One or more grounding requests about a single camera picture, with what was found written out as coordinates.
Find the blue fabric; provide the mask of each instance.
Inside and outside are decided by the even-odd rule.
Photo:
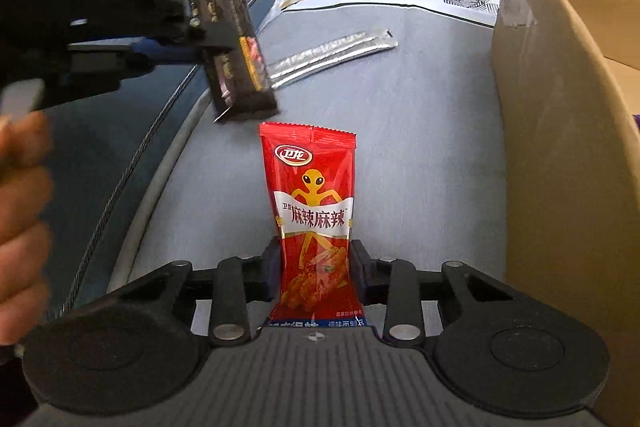
[[[273,1],[255,3],[251,10],[255,26],[264,19]],[[47,110],[55,143],[47,166],[56,193],[44,212],[54,234],[46,270],[53,308],[60,306],[68,295],[84,250],[118,180],[189,69],[189,66],[160,66],[151,74],[124,81],[117,92]],[[205,75],[200,72],[151,140],[100,237],[78,303],[105,292],[138,204],[184,118],[206,86]]]

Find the brown cardboard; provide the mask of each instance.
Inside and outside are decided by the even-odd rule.
[[[506,277],[603,336],[596,411],[640,425],[640,0],[501,0]]]

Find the red snack package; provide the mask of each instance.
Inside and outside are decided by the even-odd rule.
[[[282,245],[280,302],[268,326],[365,326],[348,258],[356,136],[264,122],[260,137]]]

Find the yellow alien figure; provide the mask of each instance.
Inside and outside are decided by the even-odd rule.
[[[296,188],[296,190],[291,193],[291,197],[295,198],[296,196],[302,196],[307,206],[321,206],[322,200],[328,198],[329,196],[334,197],[336,203],[340,203],[342,201],[340,194],[338,194],[338,192],[333,189],[318,193],[318,190],[320,190],[324,185],[324,176],[322,175],[322,172],[316,169],[309,169],[302,175],[302,181],[309,191],[304,192],[303,190]],[[281,217],[277,218],[276,221],[279,226],[282,226],[283,221]],[[305,242],[302,244],[302,249],[300,250],[299,266],[301,268],[304,267],[306,251],[311,244],[311,240],[314,238],[322,247],[325,248],[325,251],[316,256],[316,258],[312,259],[312,262],[317,262],[320,258],[325,257],[334,250],[337,250],[334,245],[332,245],[331,242],[326,237],[324,237],[324,235],[320,235],[316,232],[307,232],[305,235]]]

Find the human hand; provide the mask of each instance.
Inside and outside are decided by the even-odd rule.
[[[16,343],[47,306],[42,268],[51,239],[38,216],[52,193],[40,165],[50,149],[43,113],[14,123],[0,116],[0,344]]]

